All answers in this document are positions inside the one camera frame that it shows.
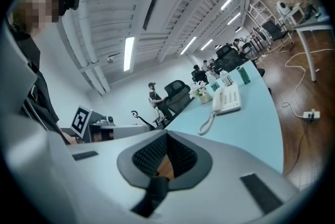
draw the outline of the black pants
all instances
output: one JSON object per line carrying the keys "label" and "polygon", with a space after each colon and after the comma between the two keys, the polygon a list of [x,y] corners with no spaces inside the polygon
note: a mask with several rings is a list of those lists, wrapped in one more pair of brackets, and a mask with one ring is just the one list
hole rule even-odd
{"label": "black pants", "polygon": [[165,105],[157,105],[157,108],[163,112],[164,116],[166,116],[166,118],[169,120],[169,121],[172,121],[173,119],[173,116],[171,114],[171,112],[169,111],[169,109],[165,106]]}

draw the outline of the wooden floor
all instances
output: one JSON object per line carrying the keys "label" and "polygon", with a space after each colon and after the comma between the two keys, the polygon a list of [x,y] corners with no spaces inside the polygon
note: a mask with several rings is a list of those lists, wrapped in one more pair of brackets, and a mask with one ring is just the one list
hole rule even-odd
{"label": "wooden floor", "polygon": [[[305,36],[311,51],[335,48],[328,31],[305,32]],[[272,90],[273,101],[281,124],[284,146],[283,174],[296,187],[303,189],[317,180],[334,143],[335,51],[312,54],[315,68],[320,69],[317,72],[316,82],[312,82],[310,79],[308,63],[304,54],[294,57],[289,63],[290,65],[301,65],[306,69],[305,78],[291,102],[293,110],[298,115],[302,115],[304,111],[310,111],[312,108],[321,113],[320,120],[308,123],[294,116],[289,107],[281,107],[283,102],[290,101],[294,88],[303,75],[301,69],[285,67],[286,61],[291,56],[304,52],[296,33],[293,35],[293,40],[295,46],[290,52],[267,53],[266,57],[259,58],[258,67],[265,69],[263,78]],[[272,48],[275,48],[276,45],[278,45],[277,42],[272,45]],[[167,156],[158,171],[160,176],[173,179],[173,169]]]}

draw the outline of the light blue desk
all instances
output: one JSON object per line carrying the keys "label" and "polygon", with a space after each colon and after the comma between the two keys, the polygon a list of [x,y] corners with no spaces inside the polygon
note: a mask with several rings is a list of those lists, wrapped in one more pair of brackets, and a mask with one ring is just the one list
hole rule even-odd
{"label": "light blue desk", "polygon": [[[243,67],[251,81],[247,85],[238,71],[229,73],[240,86],[241,109],[216,116],[211,129],[203,137],[244,149],[282,173],[283,139],[275,105],[252,62],[248,61]],[[208,90],[213,96],[213,90],[210,87]],[[198,136],[198,129],[210,115],[211,107],[212,102],[201,104],[199,98],[195,98],[166,129]]]}

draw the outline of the bottle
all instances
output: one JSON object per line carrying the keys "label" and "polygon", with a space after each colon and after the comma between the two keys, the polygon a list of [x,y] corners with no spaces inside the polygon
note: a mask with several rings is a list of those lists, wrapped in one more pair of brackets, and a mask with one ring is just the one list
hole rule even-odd
{"label": "bottle", "polygon": [[208,80],[208,83],[209,83],[210,87],[215,92],[216,89],[220,88],[218,82],[216,81],[214,76],[209,71],[206,72],[206,75],[207,75],[207,80]]}
{"label": "bottle", "polygon": [[223,81],[223,83],[225,84],[225,86],[229,86],[232,84],[232,80],[229,76],[229,73],[225,70],[220,71],[220,78]]}
{"label": "bottle", "polygon": [[250,78],[247,74],[247,72],[245,71],[244,67],[240,67],[238,66],[237,71],[240,73],[242,80],[244,81],[244,84],[249,84],[250,83]]}

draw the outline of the white telephone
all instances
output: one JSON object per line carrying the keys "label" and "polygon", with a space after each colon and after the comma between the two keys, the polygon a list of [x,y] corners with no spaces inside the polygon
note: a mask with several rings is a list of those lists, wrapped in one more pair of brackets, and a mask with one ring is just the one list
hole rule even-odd
{"label": "white telephone", "polygon": [[203,123],[198,131],[199,135],[204,135],[208,132],[213,123],[214,117],[217,114],[228,113],[230,111],[238,110],[241,108],[241,97],[238,84],[234,83],[226,88],[218,88],[214,92],[212,113],[208,120]]}

